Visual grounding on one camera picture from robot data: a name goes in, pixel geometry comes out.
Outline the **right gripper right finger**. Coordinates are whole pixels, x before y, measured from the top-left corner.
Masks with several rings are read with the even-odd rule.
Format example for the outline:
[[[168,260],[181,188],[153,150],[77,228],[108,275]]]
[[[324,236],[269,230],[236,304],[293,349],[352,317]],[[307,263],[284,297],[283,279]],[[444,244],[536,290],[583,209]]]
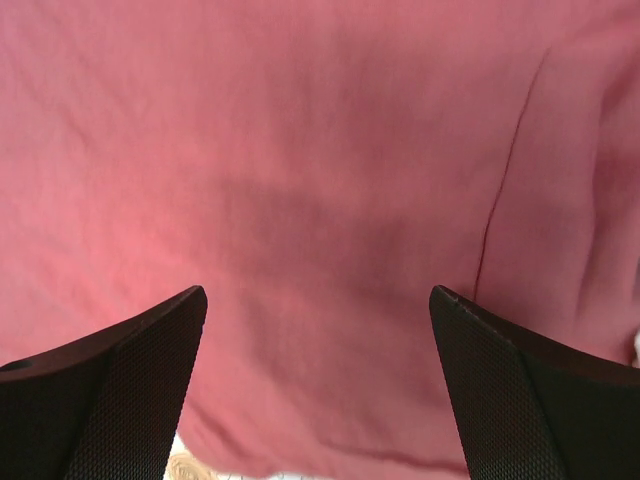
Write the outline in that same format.
[[[444,287],[429,311],[473,479],[636,480],[639,371],[511,323]]]

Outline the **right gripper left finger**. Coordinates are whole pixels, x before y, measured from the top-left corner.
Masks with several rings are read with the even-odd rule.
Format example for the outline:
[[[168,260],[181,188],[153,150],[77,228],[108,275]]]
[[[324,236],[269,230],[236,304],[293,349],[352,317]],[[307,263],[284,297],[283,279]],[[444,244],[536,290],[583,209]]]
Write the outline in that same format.
[[[4,479],[161,479],[207,312],[193,286],[1,369]]]

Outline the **dusty pink t shirt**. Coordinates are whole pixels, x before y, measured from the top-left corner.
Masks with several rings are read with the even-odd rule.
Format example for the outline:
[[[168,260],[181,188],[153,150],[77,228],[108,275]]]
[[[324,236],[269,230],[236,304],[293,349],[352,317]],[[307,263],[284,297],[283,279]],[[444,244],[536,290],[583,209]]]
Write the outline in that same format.
[[[5,1],[1,359],[199,284],[212,469],[462,479],[444,285],[619,363],[635,1]]]

